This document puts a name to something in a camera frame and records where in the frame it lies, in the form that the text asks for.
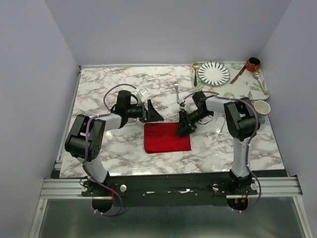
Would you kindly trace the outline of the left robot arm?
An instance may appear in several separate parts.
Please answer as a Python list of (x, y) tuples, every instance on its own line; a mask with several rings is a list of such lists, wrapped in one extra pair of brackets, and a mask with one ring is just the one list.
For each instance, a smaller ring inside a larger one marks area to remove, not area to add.
[(106, 195), (110, 189), (106, 181), (109, 173), (99, 158), (104, 133), (123, 128), (129, 119), (138, 119), (142, 123), (164, 121), (151, 100), (147, 100), (146, 106), (143, 102), (132, 104), (132, 97), (135, 95), (130, 91), (121, 90), (109, 114), (77, 115), (65, 141), (65, 150), (82, 163), (89, 180), (94, 182), (93, 191), (99, 196)]

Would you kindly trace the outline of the red cloth napkin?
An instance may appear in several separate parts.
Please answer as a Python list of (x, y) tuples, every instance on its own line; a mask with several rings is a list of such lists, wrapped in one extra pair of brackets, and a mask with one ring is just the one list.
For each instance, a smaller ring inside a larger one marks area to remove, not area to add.
[(177, 122), (147, 123), (144, 125), (144, 149), (146, 153), (191, 151), (190, 136), (176, 134)]

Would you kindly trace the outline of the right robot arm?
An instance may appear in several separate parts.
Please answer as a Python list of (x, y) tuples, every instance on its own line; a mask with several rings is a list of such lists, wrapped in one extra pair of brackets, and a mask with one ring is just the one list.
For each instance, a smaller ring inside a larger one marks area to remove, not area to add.
[(249, 98), (232, 99), (206, 96), (199, 91), (192, 99), (197, 109), (191, 113), (185, 110), (185, 103), (180, 104), (179, 123), (176, 135), (184, 137), (196, 131), (198, 121), (214, 112), (225, 115), (227, 129), (233, 138), (234, 156), (229, 172), (228, 189), (233, 194), (239, 194), (251, 185), (252, 173), (249, 163), (251, 140), (260, 128), (257, 113)]

